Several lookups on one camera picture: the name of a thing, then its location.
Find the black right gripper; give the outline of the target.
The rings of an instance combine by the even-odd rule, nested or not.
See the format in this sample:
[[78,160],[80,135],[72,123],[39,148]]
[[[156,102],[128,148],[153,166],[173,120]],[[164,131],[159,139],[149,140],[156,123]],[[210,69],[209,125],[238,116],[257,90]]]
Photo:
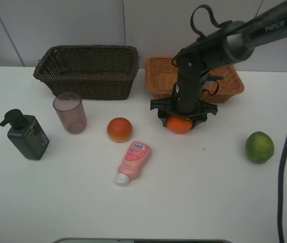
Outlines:
[[177,82],[173,86],[169,98],[151,100],[150,109],[158,110],[158,118],[163,127],[167,127],[169,113],[189,118],[192,122],[191,129],[207,121],[207,114],[216,115],[218,107],[214,104],[201,101],[201,95],[206,92],[214,96],[214,92],[208,91],[204,86],[207,82],[218,83],[218,76],[211,75],[208,71],[199,73],[194,71],[189,74],[184,71],[177,71]]

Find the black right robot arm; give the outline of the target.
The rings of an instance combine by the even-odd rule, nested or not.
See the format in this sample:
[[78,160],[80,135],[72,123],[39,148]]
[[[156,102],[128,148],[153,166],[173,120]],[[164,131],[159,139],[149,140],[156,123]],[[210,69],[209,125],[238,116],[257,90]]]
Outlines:
[[217,23],[212,9],[208,11],[211,23],[218,30],[205,36],[194,21],[191,29],[198,34],[197,40],[181,49],[171,63],[177,68],[177,81],[169,98],[151,100],[150,109],[158,110],[158,118],[167,126],[170,115],[192,122],[192,127],[207,120],[209,113],[216,115],[218,107],[201,101],[206,91],[206,82],[217,83],[220,76],[210,74],[211,70],[247,60],[254,49],[287,37],[287,1],[247,21],[225,21]]

